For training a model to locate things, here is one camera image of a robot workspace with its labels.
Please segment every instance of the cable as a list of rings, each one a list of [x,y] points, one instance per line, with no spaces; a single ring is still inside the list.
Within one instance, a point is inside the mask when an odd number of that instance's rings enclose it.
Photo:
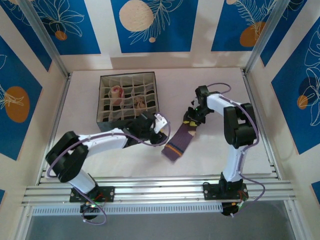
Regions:
[[[259,141],[260,141],[259,131],[258,131],[258,128],[257,128],[254,120],[250,117],[250,115],[247,113],[247,111],[246,111],[242,106],[240,106],[238,103],[230,100],[229,98],[227,98],[227,97],[225,97],[225,96],[219,95],[219,98],[221,98],[221,99],[223,99],[223,100],[231,103],[232,105],[235,105],[236,107],[238,107],[238,108],[245,114],[245,116],[248,118],[248,120],[249,120],[249,122],[251,123],[251,125],[252,125],[252,127],[253,127],[253,129],[254,129],[254,132],[255,132],[256,141],[255,141],[253,144],[246,146],[246,147],[242,150],[241,155],[240,155],[240,161],[239,161],[238,169],[237,169],[239,175],[240,175],[243,179],[245,179],[245,180],[247,180],[247,181],[250,181],[250,182],[252,182],[252,183],[254,183],[254,184],[258,184],[258,185],[262,186],[262,188],[263,188],[262,193],[261,193],[256,199],[254,199],[253,202],[250,203],[250,205],[248,205],[248,206],[246,207],[246,208],[248,208],[248,207],[251,206],[254,202],[258,201],[258,200],[265,194],[265,192],[266,192],[266,187],[265,187],[265,185],[263,185],[261,182],[258,182],[258,181],[256,181],[256,180],[253,180],[253,179],[248,178],[248,177],[245,177],[245,176],[242,174],[242,169],[241,169],[242,162],[243,162],[244,156],[245,156],[244,153],[245,153],[248,149],[256,146],[256,145],[259,143]],[[234,214],[234,216],[237,215],[237,214],[239,214],[239,213],[241,212],[241,210],[243,210],[243,209],[244,209],[244,208],[240,209],[237,213]]]
[[[215,82],[215,83],[211,83],[211,84],[207,85],[207,88],[209,88],[209,87],[211,87],[211,86],[213,86],[213,85],[225,85],[225,86],[227,86],[227,87],[229,88],[228,90],[221,92],[221,94],[226,94],[226,93],[230,92],[230,91],[231,91],[231,89],[232,89],[232,88],[231,88],[231,86],[230,86],[229,84],[224,83],[224,82]]]
[[[93,222],[93,221],[88,221],[85,219],[85,211],[83,211],[82,213],[82,219],[84,223],[88,223],[91,225],[103,225],[107,222],[107,214],[105,212],[105,210],[103,210],[103,208],[101,206],[99,206],[99,204],[97,204],[96,202],[94,202],[92,199],[90,199],[90,197],[88,197],[86,194],[84,194],[80,189],[78,189],[77,187],[73,186],[74,189],[85,199],[87,199],[90,203],[92,203],[93,205],[95,205],[104,215],[104,220],[102,222]]]
[[[163,115],[161,114],[161,116],[164,117],[164,119],[167,121],[167,126],[168,126],[168,135],[166,137],[166,139],[161,142],[161,143],[157,143],[157,144],[150,144],[150,143],[146,143],[142,140],[140,140],[139,138],[131,135],[131,134],[127,134],[127,133],[120,133],[120,132],[114,132],[114,133],[105,133],[105,134],[101,134],[101,135],[97,135],[97,136],[92,136],[91,138],[85,138],[85,139],[82,139],[82,140],[79,140],[77,141],[76,143],[72,144],[71,146],[69,146],[67,149],[65,149],[53,162],[52,164],[49,166],[49,169],[47,170],[46,172],[46,176],[48,178],[56,178],[57,176],[54,176],[54,175],[50,175],[52,169],[54,168],[54,166],[57,164],[57,162],[59,162],[59,160],[70,150],[74,149],[76,146],[82,144],[82,143],[85,143],[85,142],[88,142],[90,140],[94,140],[94,139],[99,139],[99,138],[104,138],[104,137],[108,137],[108,136],[126,136],[126,137],[129,137],[129,138],[132,138],[136,141],[138,141],[138,143],[142,143],[144,145],[147,145],[147,146],[152,146],[152,147],[157,147],[157,146],[161,146],[161,145],[164,145],[170,138],[170,134],[171,134],[171,126],[170,126],[170,122],[168,121],[168,119]],[[85,223],[88,223],[88,224],[92,224],[92,225],[103,225],[106,223],[107,221],[107,214],[106,212],[98,205],[96,204],[92,199],[90,199],[89,197],[86,196],[85,193],[83,193],[80,189],[78,189],[77,187],[73,186],[74,189],[80,194],[82,195],[85,199],[87,199],[90,203],[94,204],[97,206],[97,208],[103,213],[104,215],[104,221],[103,222],[92,222],[92,221],[87,221],[85,218],[84,218],[84,213],[82,214],[82,218],[83,218],[83,221]]]

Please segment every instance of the orange circle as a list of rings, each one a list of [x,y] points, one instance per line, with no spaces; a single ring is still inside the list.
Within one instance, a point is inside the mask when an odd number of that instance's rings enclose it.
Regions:
[[[303,110],[308,105],[308,98],[305,95],[301,95],[298,97],[296,103],[298,104],[298,107]]]
[[[30,110],[30,100],[27,92],[20,86],[12,86],[6,91],[6,94],[14,97],[12,99],[9,96],[6,97],[6,99],[9,100],[9,102],[5,104],[6,114],[12,121],[23,123],[27,119]],[[18,101],[20,104],[14,102],[20,98],[23,98]]]
[[[254,25],[248,26],[240,36],[240,44],[243,47],[253,47],[265,27],[264,21],[256,22]]]
[[[58,30],[58,31],[55,32],[54,35],[60,41],[67,40],[67,34],[65,34],[63,31]]]

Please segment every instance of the metal bar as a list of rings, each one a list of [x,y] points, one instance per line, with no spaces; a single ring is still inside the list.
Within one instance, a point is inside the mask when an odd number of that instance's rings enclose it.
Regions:
[[[286,184],[291,184],[290,181],[279,181],[277,179],[265,179],[265,178],[256,178],[258,181],[265,185],[272,185],[272,186],[283,186]],[[217,183],[219,179],[210,180],[210,183]],[[99,186],[114,186],[116,188],[165,188],[165,187],[194,187],[194,186],[201,186],[203,184],[203,180],[199,181],[133,181],[133,182],[104,182],[99,183]],[[244,181],[247,185],[253,185],[254,183],[250,181]],[[28,186],[26,188],[25,194],[30,194],[30,191],[43,191],[43,190],[52,190],[52,189],[70,189],[71,186],[69,183],[57,183],[57,184],[41,184],[39,186]]]
[[[256,100],[255,100],[255,98],[253,96],[250,83],[249,83],[249,81],[247,79],[247,76],[245,75],[244,70],[242,70],[242,79],[244,81],[244,85],[245,85],[246,91],[248,93],[250,102],[252,103],[254,112],[258,113],[258,114],[255,114],[255,119],[256,119],[256,122],[257,122],[259,133],[261,135],[261,139],[263,141],[263,145],[264,145],[264,148],[266,150],[266,154],[268,156],[269,162],[274,164],[275,163],[275,158],[274,158],[274,155],[273,155],[273,150],[272,150],[271,145],[269,143],[269,140],[268,140],[268,137],[267,137],[267,134],[266,134],[266,131],[265,131],[265,127],[264,127],[264,125],[262,123],[261,115],[260,115],[260,112],[259,112],[257,104],[256,104]]]
[[[50,58],[55,62],[60,72],[67,79],[68,71],[65,67],[62,59],[60,58],[60,54],[49,36],[45,26],[43,25],[40,17],[38,16],[36,10],[34,9],[32,3],[29,0],[16,0],[21,11],[23,12],[25,18],[28,20],[30,26],[34,30],[35,34],[39,38],[43,47],[49,54]]]
[[[102,207],[108,215],[130,214],[185,214],[185,213],[220,213],[223,206],[220,202],[195,202],[185,204],[107,204]],[[79,206],[39,206],[35,207],[33,216],[78,216]],[[93,211],[86,215],[101,215]]]
[[[18,225],[15,227],[15,232],[10,237],[10,240],[24,240],[26,239],[29,225],[32,218],[33,207],[32,206],[21,206],[20,208],[20,219]]]
[[[275,153],[273,151],[271,142],[270,142],[270,140],[269,140],[269,138],[267,136],[266,128],[265,128],[264,122],[262,120],[263,114],[262,114],[262,111],[260,109],[262,109],[263,106],[261,106],[260,104],[257,105],[256,99],[258,98],[258,96],[253,91],[252,83],[250,83],[251,81],[249,81],[250,75],[245,75],[244,71],[242,73],[243,73],[242,74],[243,81],[244,81],[244,84],[245,84],[249,99],[250,99],[250,101],[252,103],[254,112],[257,113],[257,114],[255,114],[255,118],[256,118],[257,124],[259,126],[260,134],[262,136],[262,141],[264,143],[264,146],[265,146],[265,149],[266,149],[266,153],[267,153],[269,159],[274,164],[274,169],[276,171],[276,174],[277,174],[278,178],[280,180],[282,180],[283,179],[283,174],[282,174],[281,169],[279,168],[278,162],[277,162],[276,157],[275,157]]]
[[[108,181],[99,183],[101,186],[117,186],[114,201],[116,203],[185,203],[204,200],[202,193],[203,182],[218,183],[219,178],[212,177],[170,177],[160,180],[141,177],[136,179],[110,178]],[[258,179],[266,187],[263,200],[290,200],[295,199],[293,187],[289,181],[277,179]],[[250,200],[261,194],[259,185],[245,181],[247,184]],[[42,204],[68,203],[71,186],[69,184],[41,184],[40,186],[29,186],[26,189],[22,203],[33,206]]]
[[[300,207],[295,200],[285,200],[284,205],[290,219],[292,230],[296,239],[313,240],[310,228],[306,224],[303,215],[300,212]]]
[[[276,172],[272,172],[270,174],[248,174],[247,175],[251,179],[277,179],[278,176]],[[99,183],[132,183],[132,182],[167,182],[167,181],[218,181],[220,179],[219,174],[215,175],[200,175],[200,176],[140,176],[140,177],[94,177],[94,180]],[[60,186],[68,186],[67,183],[60,183],[57,178],[46,178],[43,174],[41,178],[40,185],[42,187],[47,187],[48,185],[56,185],[59,184]]]
[[[55,142],[55,138],[56,138],[56,134],[57,134],[57,130],[58,130],[61,114],[62,114],[62,111],[64,109],[64,105],[65,105],[65,101],[66,101],[66,98],[67,98],[68,89],[69,89],[69,86],[70,86],[70,79],[71,78],[68,77],[67,81],[64,83],[63,92],[62,92],[62,95],[61,95],[61,98],[60,98],[60,103],[59,103],[58,109],[56,110],[55,119],[54,119],[54,122],[53,122],[50,138],[49,138],[48,144],[47,144],[47,146],[46,146],[46,148],[44,150],[41,167],[40,167],[40,170],[38,172],[37,179],[36,179],[36,184],[37,185],[40,183],[41,178],[44,177],[44,175],[46,174],[45,169],[46,169],[46,166],[47,166],[47,162],[46,162],[45,157],[46,157],[47,153],[49,152],[49,150],[53,147],[54,142]]]
[[[259,59],[262,51],[264,50],[267,42],[269,41],[272,33],[274,32],[279,20],[282,17],[282,14],[286,10],[290,0],[275,0],[277,1],[266,24],[260,34],[258,40],[256,41],[255,46],[253,47],[252,54],[248,62],[245,65],[244,72],[245,74],[250,73],[257,60]]]

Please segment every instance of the black mounting plate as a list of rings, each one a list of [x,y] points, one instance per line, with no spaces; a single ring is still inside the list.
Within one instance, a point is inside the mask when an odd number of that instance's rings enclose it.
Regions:
[[[115,187],[114,186],[99,186],[98,187],[99,193],[101,196],[98,195],[98,197],[94,200],[97,203],[113,203],[114,197],[115,197]],[[80,193],[77,191],[71,191],[70,193],[70,203],[85,203],[88,200],[86,200]]]
[[[245,200],[249,197],[247,185],[244,183],[242,183],[241,190],[228,190],[225,192],[220,191],[219,184],[210,184],[208,182],[204,182],[202,187],[204,200]]]

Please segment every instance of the wallpaper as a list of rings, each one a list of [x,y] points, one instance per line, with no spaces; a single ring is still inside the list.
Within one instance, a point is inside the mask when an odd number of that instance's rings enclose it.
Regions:
[[[189,52],[198,0],[111,0],[122,53]]]
[[[31,1],[61,55],[100,54],[84,0]],[[0,0],[11,21],[48,71],[52,60],[15,0]]]
[[[0,153],[17,160],[41,85],[0,37]]]
[[[299,154],[320,143],[320,18],[272,81]]]

